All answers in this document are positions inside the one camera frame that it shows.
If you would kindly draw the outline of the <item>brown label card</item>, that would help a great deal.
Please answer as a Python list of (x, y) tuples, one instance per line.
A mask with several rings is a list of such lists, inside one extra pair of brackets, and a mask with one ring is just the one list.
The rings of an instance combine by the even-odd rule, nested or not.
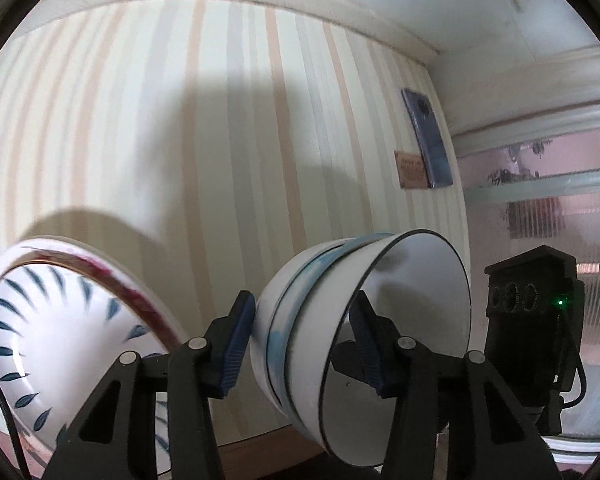
[(404, 190), (416, 190), (416, 188), (429, 188), (429, 181), (422, 156), (419, 154), (394, 152), (396, 160), (396, 171), (400, 187)]

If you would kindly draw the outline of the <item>white blue-leaf plate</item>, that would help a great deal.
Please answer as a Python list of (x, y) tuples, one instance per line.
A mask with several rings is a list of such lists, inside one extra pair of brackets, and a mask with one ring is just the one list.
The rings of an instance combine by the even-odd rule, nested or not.
[(91, 246), (33, 237), (0, 256), (0, 385), (36, 474), (121, 353), (161, 356), (184, 338), (146, 285)]

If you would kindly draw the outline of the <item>blue smartphone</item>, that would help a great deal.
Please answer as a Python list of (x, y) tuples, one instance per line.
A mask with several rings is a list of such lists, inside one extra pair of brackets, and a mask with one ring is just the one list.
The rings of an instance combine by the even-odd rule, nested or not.
[(401, 96), (410, 116), (430, 188), (447, 188), (452, 169), (434, 109), (426, 94), (402, 89)]

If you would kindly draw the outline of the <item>white black-rimmed bowl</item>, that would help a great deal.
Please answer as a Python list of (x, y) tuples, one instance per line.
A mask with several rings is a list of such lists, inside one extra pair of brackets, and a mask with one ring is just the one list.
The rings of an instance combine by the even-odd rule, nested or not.
[(446, 238), (417, 230), (382, 248), (355, 285), (330, 350), (320, 403), (327, 451), (352, 466), (380, 465), (403, 376), (399, 339), (462, 356), (470, 326), (467, 273)]

